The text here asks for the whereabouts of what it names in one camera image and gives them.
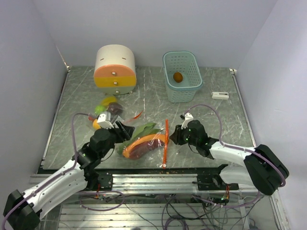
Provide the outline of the small orange fake food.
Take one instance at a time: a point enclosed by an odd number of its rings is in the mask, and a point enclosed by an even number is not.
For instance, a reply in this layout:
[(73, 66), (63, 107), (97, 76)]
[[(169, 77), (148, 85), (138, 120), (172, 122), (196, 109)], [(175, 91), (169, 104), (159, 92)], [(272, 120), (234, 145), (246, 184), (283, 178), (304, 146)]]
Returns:
[(173, 74), (173, 79), (177, 83), (181, 83), (183, 81), (183, 75), (180, 72), (175, 72)]

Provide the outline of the small white device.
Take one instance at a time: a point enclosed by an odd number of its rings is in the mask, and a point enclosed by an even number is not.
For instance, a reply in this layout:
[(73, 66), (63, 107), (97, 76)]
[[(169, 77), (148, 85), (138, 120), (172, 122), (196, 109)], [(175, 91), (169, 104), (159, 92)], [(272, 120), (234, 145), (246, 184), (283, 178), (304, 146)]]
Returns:
[(216, 100), (228, 100), (229, 93), (227, 92), (212, 92), (212, 98)]

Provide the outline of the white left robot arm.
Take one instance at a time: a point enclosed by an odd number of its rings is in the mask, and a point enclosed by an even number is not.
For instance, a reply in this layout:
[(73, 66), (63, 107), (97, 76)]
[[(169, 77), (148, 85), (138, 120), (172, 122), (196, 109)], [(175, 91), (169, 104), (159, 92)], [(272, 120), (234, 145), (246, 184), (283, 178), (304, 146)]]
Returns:
[(117, 143), (130, 140), (135, 128), (120, 121), (110, 129), (94, 132), (64, 166), (39, 184), (9, 194), (2, 228), (9, 223), (14, 230), (34, 230), (49, 211), (73, 194), (97, 187), (99, 175), (94, 170)]

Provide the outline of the light blue plastic basket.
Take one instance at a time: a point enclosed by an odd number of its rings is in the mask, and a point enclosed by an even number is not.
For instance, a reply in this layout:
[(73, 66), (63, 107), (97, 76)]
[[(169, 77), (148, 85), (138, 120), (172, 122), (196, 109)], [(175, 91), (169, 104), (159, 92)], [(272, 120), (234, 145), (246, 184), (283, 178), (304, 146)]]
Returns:
[[(167, 96), (172, 103), (190, 102), (197, 90), (203, 85), (203, 79), (196, 58), (189, 51), (170, 51), (163, 55), (163, 67)], [(173, 74), (180, 72), (183, 81), (177, 83)]]

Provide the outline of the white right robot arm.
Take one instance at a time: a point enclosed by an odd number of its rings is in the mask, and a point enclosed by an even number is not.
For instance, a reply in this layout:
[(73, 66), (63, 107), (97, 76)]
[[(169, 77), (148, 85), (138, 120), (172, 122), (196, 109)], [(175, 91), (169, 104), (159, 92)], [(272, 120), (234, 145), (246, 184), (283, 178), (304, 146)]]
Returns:
[(226, 166), (211, 178), (212, 186), (218, 190), (228, 184), (245, 184), (270, 196), (289, 176), (288, 169), (268, 146), (261, 144), (246, 148), (221, 144), (220, 140), (207, 135), (198, 120), (189, 121), (184, 126), (176, 125), (170, 140), (176, 145), (194, 146), (203, 157), (239, 165), (235, 168)]

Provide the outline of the orange pumpkin slice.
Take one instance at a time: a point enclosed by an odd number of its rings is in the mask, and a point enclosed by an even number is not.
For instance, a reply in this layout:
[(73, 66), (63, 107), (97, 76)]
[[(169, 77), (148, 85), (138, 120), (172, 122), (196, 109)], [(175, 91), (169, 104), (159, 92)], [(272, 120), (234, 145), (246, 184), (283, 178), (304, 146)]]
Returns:
[(144, 136), (131, 145), (126, 147), (122, 153), (125, 158), (136, 160), (145, 153), (152, 151), (158, 147), (164, 147), (168, 142), (168, 136), (165, 134), (152, 134)]

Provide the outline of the zip bag with fruit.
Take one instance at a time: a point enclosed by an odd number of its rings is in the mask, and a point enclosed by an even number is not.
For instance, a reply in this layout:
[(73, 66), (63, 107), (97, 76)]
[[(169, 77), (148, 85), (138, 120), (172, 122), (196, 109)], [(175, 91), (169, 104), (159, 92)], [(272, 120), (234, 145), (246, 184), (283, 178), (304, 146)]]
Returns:
[(118, 127), (116, 121), (124, 125), (133, 125), (141, 117), (143, 110), (134, 111), (131, 105), (107, 94), (94, 109), (94, 116), (88, 116), (94, 130), (108, 127), (109, 124)]

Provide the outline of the green fake leafy vegetable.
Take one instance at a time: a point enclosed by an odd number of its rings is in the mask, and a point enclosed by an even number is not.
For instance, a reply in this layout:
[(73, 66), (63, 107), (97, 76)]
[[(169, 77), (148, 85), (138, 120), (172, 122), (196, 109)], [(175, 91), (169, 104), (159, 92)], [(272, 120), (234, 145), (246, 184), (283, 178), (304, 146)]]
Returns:
[(160, 128), (156, 128), (157, 123), (146, 123), (144, 125), (138, 126), (133, 134), (130, 140), (124, 141), (119, 145), (117, 148), (117, 153), (122, 154), (124, 149), (131, 145), (133, 142), (137, 141), (138, 139), (147, 136), (147, 135), (152, 135), (160, 132)]

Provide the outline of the zip bag with fake food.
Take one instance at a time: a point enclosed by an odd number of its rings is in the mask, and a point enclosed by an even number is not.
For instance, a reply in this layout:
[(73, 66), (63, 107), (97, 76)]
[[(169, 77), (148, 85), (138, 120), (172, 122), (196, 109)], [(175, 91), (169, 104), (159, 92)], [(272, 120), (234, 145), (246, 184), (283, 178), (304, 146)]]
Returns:
[(137, 127), (132, 133), (131, 139), (120, 144), (117, 153), (126, 159), (139, 160), (145, 154), (163, 148), (162, 167), (165, 168), (169, 142), (168, 119), (165, 120), (164, 127), (157, 128), (156, 126), (157, 123), (149, 122)]

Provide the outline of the aluminium frame rail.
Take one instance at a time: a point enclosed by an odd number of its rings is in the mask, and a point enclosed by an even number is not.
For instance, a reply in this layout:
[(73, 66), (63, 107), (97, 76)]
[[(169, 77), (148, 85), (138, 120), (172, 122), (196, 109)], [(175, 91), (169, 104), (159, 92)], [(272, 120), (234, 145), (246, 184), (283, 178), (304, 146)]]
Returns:
[(131, 173), (127, 170), (98, 172), (98, 181), (92, 188), (84, 191), (120, 191), (126, 194), (195, 194), (195, 193), (222, 193), (225, 185), (217, 186), (212, 179), (217, 177), (214, 168), (201, 169), (199, 172), (188, 172), (180, 169), (149, 170)]

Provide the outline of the round three-drawer cabinet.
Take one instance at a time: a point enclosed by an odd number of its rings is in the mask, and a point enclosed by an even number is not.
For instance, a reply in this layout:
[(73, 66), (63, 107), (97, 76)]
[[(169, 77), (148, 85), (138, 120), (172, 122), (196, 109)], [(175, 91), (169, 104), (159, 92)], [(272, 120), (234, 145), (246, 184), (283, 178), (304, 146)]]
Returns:
[(123, 45), (101, 47), (96, 54), (94, 82), (106, 94), (131, 93), (137, 83), (133, 52)]

